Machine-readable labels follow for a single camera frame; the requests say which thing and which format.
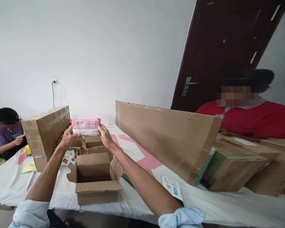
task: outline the white bedsheet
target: white bedsheet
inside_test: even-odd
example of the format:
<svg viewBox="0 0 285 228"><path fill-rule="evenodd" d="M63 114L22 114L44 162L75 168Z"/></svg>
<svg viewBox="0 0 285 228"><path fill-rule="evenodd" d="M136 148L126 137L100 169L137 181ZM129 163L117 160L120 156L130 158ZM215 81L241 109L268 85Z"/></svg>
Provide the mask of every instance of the white bedsheet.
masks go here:
<svg viewBox="0 0 285 228"><path fill-rule="evenodd" d="M139 147L130 140L124 140L127 135L115 124L105 124L119 142L120 147L135 161L141 161L145 156ZM0 205L17 206L23 201L40 173L20 174L32 157L24 157L24 149L0 166ZM206 213L206 223L230 226L252 226L285 228L285 195L271 197L255 194L242 188L237 193L214 193L203 187L193 187L178 177L174 172L160 165L151 170L154 177L161 181L161 176L176 180L180 184L186 207L196 206ZM148 209L136 190L123 178L120 179L124 190L119 192L119 202L78 206L75 194L75 184L67 180L69 169L61 166L50 208L80 210L81 212L100 212L128 218L140 219L157 223L157 219Z"/></svg>

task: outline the person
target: person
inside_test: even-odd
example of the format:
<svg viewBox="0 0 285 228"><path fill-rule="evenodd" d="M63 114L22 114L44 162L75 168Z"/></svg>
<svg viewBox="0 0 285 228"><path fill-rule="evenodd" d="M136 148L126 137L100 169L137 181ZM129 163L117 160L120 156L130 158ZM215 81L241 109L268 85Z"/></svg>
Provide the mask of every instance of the person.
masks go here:
<svg viewBox="0 0 285 228"><path fill-rule="evenodd" d="M240 78L222 80L221 97L202 105L196 113L224 115L221 127L237 135L285 139L285 105L259 97L273 79L271 70L257 69L240 74Z"/></svg>
<svg viewBox="0 0 285 228"><path fill-rule="evenodd" d="M176 199L147 171L140 167L112 140L103 124L98 126L104 146L117 158L142 200L159 218L161 228L181 225L202 227L205 213L196 208L183 208ZM65 152L80 134L72 135L72 126L64 133L47 166L32 186L25 200L17 207L9 228L49 227L47 209L51 200L56 177Z"/></svg>
<svg viewBox="0 0 285 228"><path fill-rule="evenodd" d="M8 160L26 145L27 140L17 112L11 108L1 108L0 157Z"/></svg>

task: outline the electrical outlet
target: electrical outlet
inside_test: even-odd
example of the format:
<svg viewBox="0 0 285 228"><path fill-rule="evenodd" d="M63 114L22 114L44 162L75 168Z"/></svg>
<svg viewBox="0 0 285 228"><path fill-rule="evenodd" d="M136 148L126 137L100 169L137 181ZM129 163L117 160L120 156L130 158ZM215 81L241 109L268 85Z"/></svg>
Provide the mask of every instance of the electrical outlet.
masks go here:
<svg viewBox="0 0 285 228"><path fill-rule="evenodd" d="M58 83L57 79L50 79L51 84L53 83L53 81L55 81L54 84Z"/></svg>

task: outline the snack package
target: snack package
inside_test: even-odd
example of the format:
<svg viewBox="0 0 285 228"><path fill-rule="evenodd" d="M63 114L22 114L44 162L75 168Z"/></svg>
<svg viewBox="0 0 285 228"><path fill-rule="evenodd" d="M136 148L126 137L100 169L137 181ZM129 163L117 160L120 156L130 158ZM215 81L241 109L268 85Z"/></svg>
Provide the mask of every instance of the snack package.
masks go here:
<svg viewBox="0 0 285 228"><path fill-rule="evenodd" d="M76 149L67 150L63 157L61 165L69 165L70 163L72 163L73 165L76 165L77 155L78 155L78 151Z"/></svg>
<svg viewBox="0 0 285 228"><path fill-rule="evenodd" d="M81 135L92 136L99 135L97 126L100 125L100 118L93 119L72 119L73 133L81 133Z"/></svg>

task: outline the pink package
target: pink package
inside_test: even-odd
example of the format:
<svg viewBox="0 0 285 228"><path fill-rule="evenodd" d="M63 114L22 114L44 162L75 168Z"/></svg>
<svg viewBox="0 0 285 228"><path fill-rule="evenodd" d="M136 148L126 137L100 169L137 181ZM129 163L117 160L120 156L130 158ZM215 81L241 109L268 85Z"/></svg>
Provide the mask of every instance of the pink package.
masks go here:
<svg viewBox="0 0 285 228"><path fill-rule="evenodd" d="M81 133L82 135L99 135L97 126L100 125L100 118L93 119L71 119L73 133Z"/></svg>

